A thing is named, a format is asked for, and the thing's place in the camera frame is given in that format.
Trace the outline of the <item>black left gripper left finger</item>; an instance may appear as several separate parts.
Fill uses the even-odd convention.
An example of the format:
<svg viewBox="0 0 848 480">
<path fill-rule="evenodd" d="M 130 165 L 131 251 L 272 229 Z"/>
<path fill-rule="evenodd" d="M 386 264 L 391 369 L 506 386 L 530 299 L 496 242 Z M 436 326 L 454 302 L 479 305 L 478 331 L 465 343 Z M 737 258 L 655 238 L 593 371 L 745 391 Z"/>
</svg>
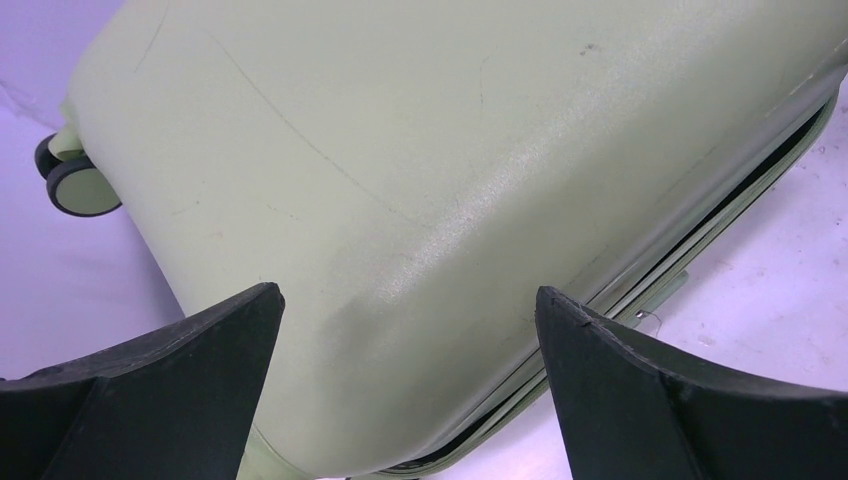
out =
<svg viewBox="0 0 848 480">
<path fill-rule="evenodd" d="M 257 284 L 173 324 L 1 384 L 5 479 L 233 479 L 284 298 Z"/>
</svg>

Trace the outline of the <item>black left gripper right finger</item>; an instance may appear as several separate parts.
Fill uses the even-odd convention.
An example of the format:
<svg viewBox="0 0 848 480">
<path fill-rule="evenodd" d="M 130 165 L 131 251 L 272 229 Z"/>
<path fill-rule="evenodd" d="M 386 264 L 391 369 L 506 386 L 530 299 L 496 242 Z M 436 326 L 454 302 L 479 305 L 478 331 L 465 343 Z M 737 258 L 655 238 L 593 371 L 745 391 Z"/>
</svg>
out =
<svg viewBox="0 0 848 480">
<path fill-rule="evenodd" d="M 843 479 L 847 396 L 716 364 L 561 291 L 540 350 L 576 479 Z"/>
</svg>

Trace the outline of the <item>green hard-shell suitcase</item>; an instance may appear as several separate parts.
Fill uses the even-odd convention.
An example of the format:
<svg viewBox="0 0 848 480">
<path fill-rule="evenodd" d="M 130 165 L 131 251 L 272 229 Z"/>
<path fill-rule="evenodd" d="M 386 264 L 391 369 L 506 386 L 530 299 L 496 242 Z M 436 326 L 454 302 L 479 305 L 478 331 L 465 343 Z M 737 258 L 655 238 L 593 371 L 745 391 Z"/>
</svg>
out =
<svg viewBox="0 0 848 480">
<path fill-rule="evenodd" d="M 240 478 L 411 478 L 547 389 L 540 286 L 661 302 L 846 74 L 843 1 L 128 1 L 35 158 L 185 313 L 279 286 Z"/>
</svg>

